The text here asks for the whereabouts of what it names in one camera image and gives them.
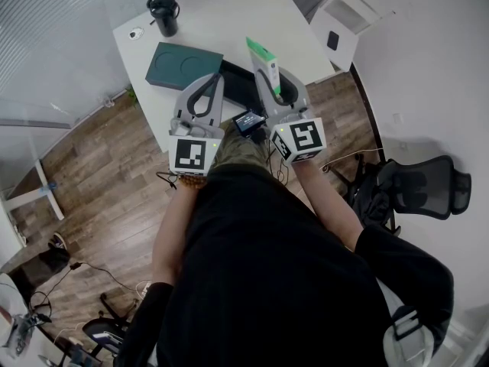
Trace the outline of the green and white packet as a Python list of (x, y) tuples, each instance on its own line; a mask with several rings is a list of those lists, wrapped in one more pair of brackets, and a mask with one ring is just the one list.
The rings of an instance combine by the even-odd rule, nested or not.
[(254, 71), (262, 70), (269, 79), (274, 94), (280, 95), (280, 74), (276, 56), (249, 37), (246, 37), (246, 43)]

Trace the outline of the dark green box sleeve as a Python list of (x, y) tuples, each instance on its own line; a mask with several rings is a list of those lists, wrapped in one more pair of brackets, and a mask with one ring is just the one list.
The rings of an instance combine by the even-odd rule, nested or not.
[(219, 73), (224, 78), (225, 100), (258, 115), (264, 112), (254, 74), (208, 50), (160, 42), (145, 79), (154, 86), (183, 90), (210, 73)]

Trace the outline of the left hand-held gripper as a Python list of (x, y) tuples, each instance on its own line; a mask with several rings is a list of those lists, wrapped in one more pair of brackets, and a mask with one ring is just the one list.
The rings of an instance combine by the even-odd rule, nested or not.
[[(189, 84), (177, 97), (176, 118), (171, 120), (169, 130), (169, 168), (172, 173), (207, 176), (225, 136), (222, 128), (213, 127), (221, 121), (224, 87), (223, 76), (210, 73)], [(209, 97), (207, 109), (197, 112), (195, 106), (202, 96)]]

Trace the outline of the black jacket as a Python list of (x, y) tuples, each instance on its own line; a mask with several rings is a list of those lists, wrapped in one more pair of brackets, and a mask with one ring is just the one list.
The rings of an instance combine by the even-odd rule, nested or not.
[(384, 162), (365, 163), (355, 175), (352, 208), (363, 227), (383, 226), (386, 228), (387, 223), (394, 219), (388, 188), (377, 184), (378, 174), (384, 166)]

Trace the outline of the small black display device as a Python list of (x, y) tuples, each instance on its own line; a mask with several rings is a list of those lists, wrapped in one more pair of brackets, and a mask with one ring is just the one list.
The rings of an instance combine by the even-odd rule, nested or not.
[(247, 111), (233, 117), (232, 121), (242, 137), (252, 140), (257, 145), (264, 142), (266, 136), (263, 130), (266, 122), (265, 117)]

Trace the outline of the black mesh office chair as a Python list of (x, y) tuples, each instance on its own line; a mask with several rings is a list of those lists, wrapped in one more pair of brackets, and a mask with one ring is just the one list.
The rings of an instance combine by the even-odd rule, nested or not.
[[(366, 162), (363, 154), (356, 154), (355, 158), (358, 161), (357, 173)], [(394, 219), (387, 223), (386, 228), (379, 227), (392, 235), (398, 236), (401, 231), (401, 227), (395, 223), (397, 213), (446, 220), (451, 215), (460, 215), (467, 210), (471, 199), (471, 175), (457, 171), (448, 155), (411, 165), (399, 164), (393, 159), (384, 163), (377, 184), (388, 188)], [(329, 171), (345, 185), (343, 198), (352, 208), (355, 178), (348, 180), (328, 164), (322, 167), (322, 172)]]

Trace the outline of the person's black shirt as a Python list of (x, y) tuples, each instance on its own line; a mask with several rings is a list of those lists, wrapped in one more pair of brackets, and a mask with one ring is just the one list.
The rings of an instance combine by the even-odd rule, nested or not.
[(352, 252), (265, 169), (225, 165), (198, 190), (175, 285), (151, 284), (115, 367), (388, 367), (383, 289), (438, 349), (452, 273), (375, 226)]

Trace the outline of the black swivel chair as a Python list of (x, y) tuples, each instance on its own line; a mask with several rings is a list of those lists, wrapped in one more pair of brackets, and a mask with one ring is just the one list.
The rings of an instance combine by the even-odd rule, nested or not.
[(92, 357), (96, 357), (102, 349), (109, 351), (113, 356), (117, 356), (125, 338), (126, 329), (130, 325), (128, 319), (138, 307), (139, 300), (134, 299), (125, 314), (120, 316), (108, 303), (105, 293), (102, 293), (99, 299), (107, 310), (109, 317), (105, 317), (104, 311), (100, 310), (99, 317), (86, 323), (82, 330), (96, 343), (95, 349), (90, 353)]

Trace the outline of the person's left forearm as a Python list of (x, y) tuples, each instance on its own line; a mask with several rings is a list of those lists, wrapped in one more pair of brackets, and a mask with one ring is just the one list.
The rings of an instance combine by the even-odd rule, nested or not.
[(183, 262), (186, 229), (193, 213), (198, 190), (177, 188), (154, 240), (151, 263), (153, 284), (175, 285)]

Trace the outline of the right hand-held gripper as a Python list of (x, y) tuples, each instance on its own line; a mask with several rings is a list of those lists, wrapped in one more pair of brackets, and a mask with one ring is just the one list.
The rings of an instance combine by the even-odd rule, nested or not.
[[(264, 111), (273, 116), (268, 119), (269, 140), (285, 164), (294, 164), (314, 158), (327, 144), (322, 119), (307, 107), (306, 86), (285, 68), (280, 68), (279, 74), (282, 101), (262, 69), (256, 71), (255, 82)], [(286, 105), (293, 110), (285, 112)]]

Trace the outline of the black tumbler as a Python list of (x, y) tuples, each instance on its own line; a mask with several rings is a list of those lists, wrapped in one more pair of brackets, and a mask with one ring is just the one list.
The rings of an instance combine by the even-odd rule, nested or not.
[(180, 6), (176, 0), (147, 0), (147, 9), (164, 37), (172, 37), (178, 32)]

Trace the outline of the person's right forearm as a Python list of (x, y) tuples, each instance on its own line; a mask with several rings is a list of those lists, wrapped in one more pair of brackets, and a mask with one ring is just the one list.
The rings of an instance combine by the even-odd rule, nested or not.
[(293, 169), (321, 223), (353, 252), (364, 229), (354, 210), (312, 161), (293, 164)]

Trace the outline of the grey shoulder bag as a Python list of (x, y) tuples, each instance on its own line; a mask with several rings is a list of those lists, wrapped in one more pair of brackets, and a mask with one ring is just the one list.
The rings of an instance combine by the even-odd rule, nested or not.
[(388, 367), (428, 367), (434, 351), (434, 337), (422, 325), (413, 307), (398, 307), (392, 325), (383, 338), (384, 357)]

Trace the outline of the person's olive trousers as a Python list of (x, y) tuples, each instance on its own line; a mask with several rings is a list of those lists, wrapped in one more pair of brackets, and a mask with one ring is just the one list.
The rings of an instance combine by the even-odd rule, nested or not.
[(257, 144), (251, 138), (243, 137), (232, 120), (223, 122), (220, 128), (224, 130), (225, 136), (211, 169), (235, 164), (267, 168), (268, 152), (263, 141)]

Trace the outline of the black bag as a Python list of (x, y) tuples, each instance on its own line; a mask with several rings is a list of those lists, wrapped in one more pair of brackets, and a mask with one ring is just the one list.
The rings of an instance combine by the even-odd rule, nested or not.
[(70, 254), (65, 248), (49, 244), (48, 250), (29, 259), (21, 265), (21, 270), (31, 283), (43, 284), (55, 274), (59, 274), (70, 261)]

